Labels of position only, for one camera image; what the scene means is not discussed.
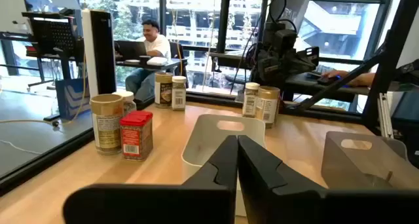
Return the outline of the brown paper cup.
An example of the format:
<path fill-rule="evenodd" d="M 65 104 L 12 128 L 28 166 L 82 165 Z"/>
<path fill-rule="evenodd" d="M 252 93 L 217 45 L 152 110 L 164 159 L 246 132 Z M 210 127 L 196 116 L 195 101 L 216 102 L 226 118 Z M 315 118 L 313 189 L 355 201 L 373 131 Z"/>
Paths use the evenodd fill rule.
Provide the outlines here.
<path fill-rule="evenodd" d="M 120 120 L 124 113 L 123 97 L 100 94 L 90 99 L 96 150 L 104 155 L 121 152 Z"/>
<path fill-rule="evenodd" d="M 172 106 L 172 77 L 169 72 L 155 73 L 155 104 L 160 108 Z"/>

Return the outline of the gold lid spice jar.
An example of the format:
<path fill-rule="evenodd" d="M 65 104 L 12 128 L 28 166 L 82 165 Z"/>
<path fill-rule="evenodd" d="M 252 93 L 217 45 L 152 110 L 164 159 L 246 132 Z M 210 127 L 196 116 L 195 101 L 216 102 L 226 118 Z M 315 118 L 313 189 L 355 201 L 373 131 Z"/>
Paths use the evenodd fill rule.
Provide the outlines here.
<path fill-rule="evenodd" d="M 280 89 L 273 86 L 260 86 L 256 101 L 255 117 L 272 128 L 278 114 Z"/>

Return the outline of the light grey plastic bin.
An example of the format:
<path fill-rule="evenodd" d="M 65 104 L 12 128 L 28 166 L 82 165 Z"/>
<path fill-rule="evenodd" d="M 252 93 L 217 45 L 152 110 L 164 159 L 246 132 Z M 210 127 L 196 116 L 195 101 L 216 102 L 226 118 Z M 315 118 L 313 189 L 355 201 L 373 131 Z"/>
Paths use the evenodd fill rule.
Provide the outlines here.
<path fill-rule="evenodd" d="M 200 115 L 183 149 L 181 189 L 190 204 L 192 219 L 213 224 L 234 224 L 236 204 L 244 206 L 238 184 L 240 140 L 266 151 L 265 125 L 258 119 Z"/>

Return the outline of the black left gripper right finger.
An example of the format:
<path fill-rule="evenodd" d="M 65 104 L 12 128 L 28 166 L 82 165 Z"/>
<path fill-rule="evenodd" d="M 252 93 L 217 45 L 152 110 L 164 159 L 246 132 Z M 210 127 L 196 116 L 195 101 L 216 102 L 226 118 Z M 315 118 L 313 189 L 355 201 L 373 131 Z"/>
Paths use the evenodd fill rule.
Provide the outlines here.
<path fill-rule="evenodd" d="M 240 140 L 249 224 L 419 224 L 419 189 L 330 189 Z"/>

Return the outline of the grey keyboard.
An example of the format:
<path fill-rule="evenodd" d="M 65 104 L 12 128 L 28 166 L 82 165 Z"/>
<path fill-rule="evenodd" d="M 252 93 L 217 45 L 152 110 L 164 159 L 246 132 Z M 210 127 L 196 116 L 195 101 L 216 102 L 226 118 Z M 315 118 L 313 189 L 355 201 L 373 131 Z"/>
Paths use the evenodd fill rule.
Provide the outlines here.
<path fill-rule="evenodd" d="M 332 67 L 327 67 L 325 65 L 318 65 L 313 71 L 308 72 L 309 75 L 321 77 L 324 73 L 334 70 Z"/>

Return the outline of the white lid spice jar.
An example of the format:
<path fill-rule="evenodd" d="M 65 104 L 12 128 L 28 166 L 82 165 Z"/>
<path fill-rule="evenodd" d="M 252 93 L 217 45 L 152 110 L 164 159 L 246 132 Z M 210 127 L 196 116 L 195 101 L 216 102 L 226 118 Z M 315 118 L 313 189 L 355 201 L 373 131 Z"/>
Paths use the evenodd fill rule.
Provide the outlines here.
<path fill-rule="evenodd" d="M 172 77 L 172 109 L 184 111 L 186 106 L 186 80 L 184 76 Z"/>
<path fill-rule="evenodd" d="M 134 93 L 130 91 L 117 91 L 113 94 L 122 96 L 124 105 L 124 116 L 137 110 L 137 105 L 134 102 Z"/>
<path fill-rule="evenodd" d="M 259 87 L 260 84 L 258 83 L 246 83 L 244 89 L 244 102 L 242 107 L 242 116 L 243 117 L 254 117 L 257 98 L 259 95 Z"/>

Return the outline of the black window frame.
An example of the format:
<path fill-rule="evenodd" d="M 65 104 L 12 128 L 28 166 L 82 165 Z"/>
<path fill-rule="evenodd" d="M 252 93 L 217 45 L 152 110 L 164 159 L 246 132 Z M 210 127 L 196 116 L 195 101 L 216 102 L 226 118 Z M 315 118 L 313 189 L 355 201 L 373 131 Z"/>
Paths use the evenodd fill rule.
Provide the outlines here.
<path fill-rule="evenodd" d="M 155 20 L 169 40 L 182 44 L 188 60 L 189 90 L 235 94 L 231 78 L 246 79 L 249 72 L 211 59 L 219 41 L 221 0 L 78 0 L 83 7 L 106 10 L 114 18 L 114 38 L 138 41 L 140 23 Z M 382 42 L 395 0 L 310 0 L 301 22 L 296 48 L 317 46 L 328 67 L 349 70 Z"/>

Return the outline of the black laptop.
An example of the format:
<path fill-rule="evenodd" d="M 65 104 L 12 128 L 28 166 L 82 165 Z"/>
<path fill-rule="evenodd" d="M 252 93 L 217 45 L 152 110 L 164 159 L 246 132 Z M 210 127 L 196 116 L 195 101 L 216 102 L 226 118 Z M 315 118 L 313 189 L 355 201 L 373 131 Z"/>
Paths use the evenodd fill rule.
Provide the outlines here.
<path fill-rule="evenodd" d="M 115 50 L 118 60 L 138 60 L 140 56 L 147 55 L 144 42 L 115 41 Z"/>

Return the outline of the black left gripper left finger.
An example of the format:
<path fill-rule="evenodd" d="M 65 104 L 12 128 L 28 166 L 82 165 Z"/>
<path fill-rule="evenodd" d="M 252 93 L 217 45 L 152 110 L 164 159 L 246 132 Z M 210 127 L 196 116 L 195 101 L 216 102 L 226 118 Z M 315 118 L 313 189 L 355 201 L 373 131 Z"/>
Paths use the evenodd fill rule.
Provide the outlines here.
<path fill-rule="evenodd" d="M 181 185 L 93 184 L 69 195 L 65 224 L 234 224 L 238 138 Z"/>

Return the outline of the black and white column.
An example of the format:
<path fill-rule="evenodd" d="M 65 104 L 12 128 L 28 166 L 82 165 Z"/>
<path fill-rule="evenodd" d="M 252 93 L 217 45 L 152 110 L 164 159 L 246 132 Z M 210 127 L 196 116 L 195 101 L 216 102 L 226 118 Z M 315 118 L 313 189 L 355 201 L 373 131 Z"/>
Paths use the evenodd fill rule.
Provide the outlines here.
<path fill-rule="evenodd" d="M 112 94 L 117 90 L 112 15 L 90 9 L 81 14 L 90 97 Z"/>

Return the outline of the dark grey plastic bin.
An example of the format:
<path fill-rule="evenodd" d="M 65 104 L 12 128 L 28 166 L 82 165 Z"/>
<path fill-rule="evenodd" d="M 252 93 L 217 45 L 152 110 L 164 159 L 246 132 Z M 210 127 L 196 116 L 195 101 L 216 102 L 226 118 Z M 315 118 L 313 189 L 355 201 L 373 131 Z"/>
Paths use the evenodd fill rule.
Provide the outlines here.
<path fill-rule="evenodd" d="M 328 132 L 321 175 L 330 189 L 419 189 L 405 144 L 381 136 Z"/>

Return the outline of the black perforated stand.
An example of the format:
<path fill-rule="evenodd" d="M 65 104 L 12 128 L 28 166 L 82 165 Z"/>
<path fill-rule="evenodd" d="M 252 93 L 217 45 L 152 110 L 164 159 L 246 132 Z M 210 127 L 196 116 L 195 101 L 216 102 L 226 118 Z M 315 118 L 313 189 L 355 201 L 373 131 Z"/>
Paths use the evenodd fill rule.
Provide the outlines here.
<path fill-rule="evenodd" d="M 60 59 L 62 74 L 65 80 L 71 78 L 69 62 L 80 63 L 83 59 L 84 45 L 77 35 L 73 9 L 64 8 L 59 12 L 23 12 L 29 20 L 31 41 L 37 56 L 48 55 Z"/>

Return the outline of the black desk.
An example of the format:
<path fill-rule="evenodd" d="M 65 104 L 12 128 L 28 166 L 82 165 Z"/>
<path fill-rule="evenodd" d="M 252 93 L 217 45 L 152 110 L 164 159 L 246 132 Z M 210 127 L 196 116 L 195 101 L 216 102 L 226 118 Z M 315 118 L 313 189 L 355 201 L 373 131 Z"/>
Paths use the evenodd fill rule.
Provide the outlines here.
<path fill-rule="evenodd" d="M 301 73 L 288 78 L 282 93 L 282 99 L 285 101 L 293 101 L 294 95 L 310 95 L 317 94 L 320 90 L 326 88 L 324 85 L 317 83 L 315 78 L 311 78 L 308 73 Z M 356 95 L 369 94 L 367 87 L 341 87 L 336 92 L 331 93 L 324 98 L 332 100 L 340 100 L 344 102 L 352 102 Z"/>
<path fill-rule="evenodd" d="M 125 60 L 125 61 L 116 61 L 115 72 L 116 72 L 116 81 L 117 87 L 123 87 L 125 84 L 126 77 L 131 74 L 134 68 L 143 68 L 150 71 L 174 71 L 180 65 L 187 65 L 187 59 L 178 59 L 172 58 L 167 60 L 164 65 L 148 65 L 146 61 L 141 60 Z"/>

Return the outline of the person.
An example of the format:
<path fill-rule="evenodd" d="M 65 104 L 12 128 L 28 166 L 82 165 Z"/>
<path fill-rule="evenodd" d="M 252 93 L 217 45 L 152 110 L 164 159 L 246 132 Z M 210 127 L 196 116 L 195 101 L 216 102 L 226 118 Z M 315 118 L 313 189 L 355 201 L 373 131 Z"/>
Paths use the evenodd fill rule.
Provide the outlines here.
<path fill-rule="evenodd" d="M 143 25 L 143 43 L 147 56 L 165 57 L 170 59 L 171 49 L 169 40 L 160 34 L 160 28 L 154 20 L 145 20 Z M 125 80 L 126 90 L 134 94 L 134 99 L 139 102 L 154 96 L 155 71 L 136 68 Z"/>

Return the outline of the red spice tin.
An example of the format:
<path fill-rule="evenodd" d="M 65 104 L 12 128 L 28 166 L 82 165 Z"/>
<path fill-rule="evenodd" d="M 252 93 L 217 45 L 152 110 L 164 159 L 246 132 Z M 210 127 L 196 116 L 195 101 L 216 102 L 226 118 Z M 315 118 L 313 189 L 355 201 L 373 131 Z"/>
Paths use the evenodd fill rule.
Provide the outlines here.
<path fill-rule="evenodd" d="M 153 114 L 132 111 L 120 120 L 122 154 L 127 160 L 145 160 L 153 149 Z"/>

